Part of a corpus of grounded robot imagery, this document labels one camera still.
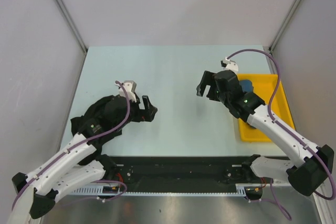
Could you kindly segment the black printed t-shirt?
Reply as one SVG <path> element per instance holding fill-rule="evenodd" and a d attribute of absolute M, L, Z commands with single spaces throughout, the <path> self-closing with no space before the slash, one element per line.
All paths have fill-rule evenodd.
<path fill-rule="evenodd" d="M 130 114 L 125 124 L 130 122 L 152 122 L 157 108 L 152 105 L 147 95 L 142 96 L 144 109 L 139 107 L 140 99 L 136 97 L 136 101 L 130 102 Z M 79 133 L 86 138 L 98 135 L 116 127 L 127 114 L 126 98 L 120 95 L 110 95 L 103 97 L 96 103 L 92 104 L 84 115 L 74 117 L 71 121 L 71 132 L 73 135 Z M 102 146 L 108 141 L 122 134 L 121 126 L 112 133 L 89 141 L 88 145 L 93 145 L 97 150 L 82 159 L 78 164 L 85 166 L 93 161 L 102 152 Z"/>

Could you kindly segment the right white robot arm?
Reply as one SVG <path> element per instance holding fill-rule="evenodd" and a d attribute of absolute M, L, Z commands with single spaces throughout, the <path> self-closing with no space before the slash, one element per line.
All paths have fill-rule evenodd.
<path fill-rule="evenodd" d="M 238 76 L 231 70 L 218 73 L 204 71 L 197 96 L 221 102 L 231 115 L 263 132 L 289 158 L 289 162 L 255 155 L 248 166 L 242 169 L 243 179 L 254 183 L 260 177 L 288 182 L 297 192 L 310 196 L 329 179 L 335 199 L 335 183 L 332 178 L 334 150 L 329 145 L 318 146 L 298 134 L 276 116 L 265 101 L 254 92 L 243 91 Z"/>

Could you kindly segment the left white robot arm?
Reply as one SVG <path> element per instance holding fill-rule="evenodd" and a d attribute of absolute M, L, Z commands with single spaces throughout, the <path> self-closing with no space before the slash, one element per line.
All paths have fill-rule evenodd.
<path fill-rule="evenodd" d="M 84 115 L 72 118 L 73 138 L 66 146 L 30 173 L 12 177 L 17 192 L 12 213 L 25 216 L 14 222 L 39 219 L 82 186 L 112 181 L 119 171 L 113 159 L 102 153 L 103 145 L 120 136 L 130 122 L 152 122 L 157 111 L 148 96 L 130 92 L 103 97 Z"/>

